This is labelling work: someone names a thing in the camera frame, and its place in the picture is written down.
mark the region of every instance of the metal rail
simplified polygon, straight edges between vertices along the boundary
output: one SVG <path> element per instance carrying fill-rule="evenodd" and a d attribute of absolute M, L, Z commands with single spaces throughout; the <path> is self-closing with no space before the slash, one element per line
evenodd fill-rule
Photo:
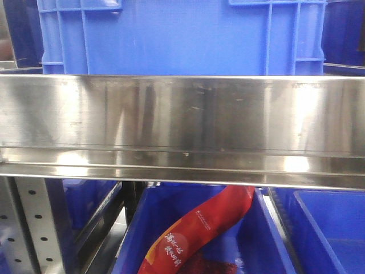
<path fill-rule="evenodd" d="M 0 100 L 5 176 L 365 189 L 365 78 L 0 75 Z"/>

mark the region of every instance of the blue storage bin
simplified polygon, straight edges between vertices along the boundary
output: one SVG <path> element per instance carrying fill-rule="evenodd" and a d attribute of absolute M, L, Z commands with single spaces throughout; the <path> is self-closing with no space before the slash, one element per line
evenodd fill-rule
<path fill-rule="evenodd" d="M 365 194 L 297 191 L 291 239 L 307 274 L 365 273 Z"/>
<path fill-rule="evenodd" d="M 117 181 L 64 179 L 73 229 L 82 229 Z"/>
<path fill-rule="evenodd" d="M 137 274 L 150 246 L 170 225 L 223 189 L 223 186 L 147 188 L 112 274 Z M 213 239 L 202 251 L 208 260 L 237 264 L 237 273 L 295 273 L 259 190 L 243 220 Z"/>
<path fill-rule="evenodd" d="M 325 0 L 38 0 L 46 74 L 319 75 Z"/>
<path fill-rule="evenodd" d="M 323 28 L 323 51 L 326 62 L 364 65 L 364 51 L 359 51 L 364 0 L 329 0 Z"/>
<path fill-rule="evenodd" d="M 2 252 L 2 247 L 0 245 L 0 273 L 1 274 L 11 274 L 9 266 L 7 265 L 5 255 Z"/>

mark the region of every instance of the metal frame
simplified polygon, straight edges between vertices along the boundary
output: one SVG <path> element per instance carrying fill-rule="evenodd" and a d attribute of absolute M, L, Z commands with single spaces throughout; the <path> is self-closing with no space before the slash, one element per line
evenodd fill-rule
<path fill-rule="evenodd" d="M 79 273 L 62 181 L 22 177 L 15 181 L 42 273 Z"/>
<path fill-rule="evenodd" d="M 364 78 L 0 75 L 0 174 L 365 189 Z"/>
<path fill-rule="evenodd" d="M 0 243 L 12 273 L 39 274 L 33 242 L 14 178 L 0 177 Z"/>
<path fill-rule="evenodd" d="M 60 179 L 0 177 L 0 243 L 12 273 L 79 274 L 107 267 L 92 262 L 100 249 L 116 254 L 124 236 L 125 230 L 111 231 L 113 225 L 113 231 L 122 229 L 114 224 L 125 200 L 121 187 L 111 190 L 76 237 Z"/>

